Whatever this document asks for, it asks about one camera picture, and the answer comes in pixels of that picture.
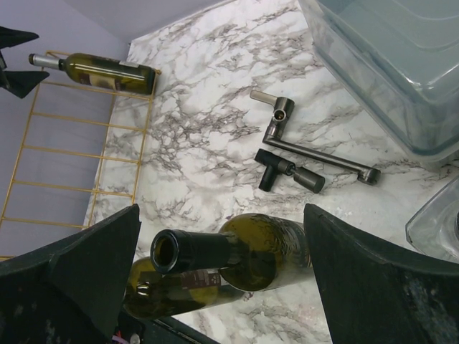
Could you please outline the green wine bottle white label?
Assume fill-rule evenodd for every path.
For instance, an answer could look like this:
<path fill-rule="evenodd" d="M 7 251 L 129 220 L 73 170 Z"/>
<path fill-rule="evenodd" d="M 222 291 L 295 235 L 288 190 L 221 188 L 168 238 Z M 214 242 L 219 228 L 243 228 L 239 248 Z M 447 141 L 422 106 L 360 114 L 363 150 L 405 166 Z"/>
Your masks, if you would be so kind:
<path fill-rule="evenodd" d="M 245 292 L 272 290 L 313 275 L 306 231 L 298 222 L 265 214 L 241 214 L 216 233 L 160 231 L 151 261 L 161 274 L 217 269 Z"/>

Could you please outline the green wine bottle brown label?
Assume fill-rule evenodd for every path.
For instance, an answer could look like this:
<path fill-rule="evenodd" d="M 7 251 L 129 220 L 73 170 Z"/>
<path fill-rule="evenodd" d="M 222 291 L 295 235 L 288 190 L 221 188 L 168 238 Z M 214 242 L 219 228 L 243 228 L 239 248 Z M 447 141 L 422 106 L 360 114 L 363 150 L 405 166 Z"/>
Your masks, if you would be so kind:
<path fill-rule="evenodd" d="M 161 274 L 149 258 L 143 258 L 131 267 L 123 307 L 133 317 L 155 320 L 223 305 L 244 296 L 245 292 L 232 287 L 215 269 Z"/>

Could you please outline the green wine bottle silver neck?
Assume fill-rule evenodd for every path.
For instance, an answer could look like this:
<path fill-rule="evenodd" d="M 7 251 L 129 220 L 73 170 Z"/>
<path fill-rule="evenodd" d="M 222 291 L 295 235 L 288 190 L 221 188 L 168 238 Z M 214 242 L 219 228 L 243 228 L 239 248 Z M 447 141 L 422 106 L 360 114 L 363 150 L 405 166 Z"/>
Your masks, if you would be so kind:
<path fill-rule="evenodd" d="M 133 62 L 74 53 L 66 58 L 30 54 L 29 63 L 64 72 L 72 81 L 107 90 L 150 95 L 157 71 Z"/>

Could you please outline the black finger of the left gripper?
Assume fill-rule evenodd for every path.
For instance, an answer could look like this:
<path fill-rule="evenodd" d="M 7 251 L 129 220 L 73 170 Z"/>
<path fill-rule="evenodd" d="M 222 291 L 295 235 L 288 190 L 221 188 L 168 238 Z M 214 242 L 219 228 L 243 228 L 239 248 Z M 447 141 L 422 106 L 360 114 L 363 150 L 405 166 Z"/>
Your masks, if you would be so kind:
<path fill-rule="evenodd" d="M 38 38 L 39 35 L 34 32 L 0 27 L 0 49 L 15 47 Z"/>
<path fill-rule="evenodd" d="M 40 82 L 49 77 L 48 72 L 1 71 L 1 88 L 18 98 L 25 98 Z"/>

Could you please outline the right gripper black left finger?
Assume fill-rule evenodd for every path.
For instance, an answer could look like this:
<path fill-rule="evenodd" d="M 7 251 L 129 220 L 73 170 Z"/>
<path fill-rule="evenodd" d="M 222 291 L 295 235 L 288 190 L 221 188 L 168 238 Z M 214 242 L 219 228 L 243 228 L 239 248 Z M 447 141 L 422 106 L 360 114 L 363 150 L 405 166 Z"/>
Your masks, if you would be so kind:
<path fill-rule="evenodd" d="M 1 263 L 2 343 L 109 343 L 141 228 L 138 205 Z"/>

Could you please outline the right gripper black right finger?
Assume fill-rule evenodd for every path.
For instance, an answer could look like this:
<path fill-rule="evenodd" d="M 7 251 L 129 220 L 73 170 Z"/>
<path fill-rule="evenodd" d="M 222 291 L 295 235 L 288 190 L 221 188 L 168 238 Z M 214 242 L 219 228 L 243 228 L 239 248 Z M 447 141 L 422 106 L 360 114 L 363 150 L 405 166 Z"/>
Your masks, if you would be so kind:
<path fill-rule="evenodd" d="M 303 224 L 333 343 L 457 343 L 458 265 L 357 229 L 314 204 Z"/>

